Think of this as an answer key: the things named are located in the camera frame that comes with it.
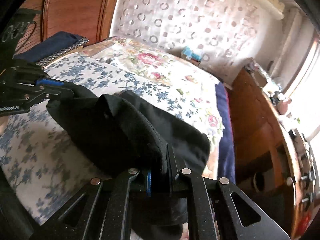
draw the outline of blue blanket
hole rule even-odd
[[[218,111],[222,117],[223,126],[225,127],[223,130],[223,136],[219,143],[218,178],[226,177],[235,183],[235,151],[229,113],[228,95],[221,82],[216,85],[216,95]]]
[[[72,46],[81,39],[82,37],[79,35],[61,31],[26,52],[15,55],[14,58],[24,59],[28,62],[37,62],[61,49]]]

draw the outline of pink rose pattern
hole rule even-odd
[[[160,73],[158,72],[151,72],[151,74],[154,75],[156,79],[160,79],[164,77],[164,75],[160,75]]]
[[[199,98],[199,99],[195,98],[195,101],[196,101],[197,103],[201,103],[201,102],[203,101],[203,99],[202,99],[202,98]]]
[[[215,116],[213,116],[212,114],[210,114],[208,116],[208,121],[209,121],[209,124],[211,127],[217,127],[218,119]]]
[[[138,60],[141,60],[144,64],[149,64],[153,66],[161,65],[162,62],[159,60],[159,57],[151,53],[140,53],[137,56]]]

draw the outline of floral bedspread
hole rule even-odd
[[[80,55],[92,57],[99,62],[108,62],[126,71],[158,84],[170,86],[182,97],[191,99],[197,107],[197,116],[190,109],[184,120],[208,135],[212,151],[222,136],[222,119],[217,109],[215,84],[219,80],[213,75],[174,55],[151,48],[138,41],[111,37],[87,46]]]
[[[46,72],[52,78],[83,85],[97,96],[132,90],[187,123],[197,124],[202,120],[198,129],[211,138],[216,135],[204,175],[216,178],[216,146],[221,121],[220,116],[212,114],[213,110],[207,110],[216,107],[212,103],[195,100],[172,86],[78,53],[53,62],[46,67]],[[108,178],[77,149],[68,134],[48,114],[46,104],[44,101],[33,106],[27,114],[10,116],[0,137],[1,168],[21,203],[40,224],[91,178]]]

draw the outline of black cloth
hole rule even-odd
[[[133,165],[145,169],[156,166],[160,174],[166,174],[167,143],[187,167],[202,173],[210,143],[205,134],[191,125],[132,91],[97,98],[84,87],[72,83],[65,86],[75,92],[75,98],[50,100],[48,112],[107,174],[116,176]]]
[[[14,58],[24,59],[28,62],[37,62],[61,49],[72,46],[80,39],[82,39],[80,35],[60,31],[26,52],[15,55]]]
[[[84,87],[67,83],[75,98],[50,100],[47,109],[81,151],[113,177],[137,167],[152,171],[152,190],[168,191],[167,145],[186,166],[202,173],[210,153],[205,134],[149,104],[131,91],[97,98]],[[132,203],[132,228],[144,240],[181,237],[188,221],[186,199],[154,199]]]
[[[0,168],[0,239],[28,240],[39,227],[21,205]]]

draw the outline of blue patterned fabric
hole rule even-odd
[[[77,53],[46,67],[51,78],[71,81],[97,96],[132,90],[154,106],[193,124],[196,103],[164,84]],[[70,140],[46,110],[47,100],[27,114],[10,116],[0,137],[0,165],[21,203],[44,223],[93,177],[107,179]]]

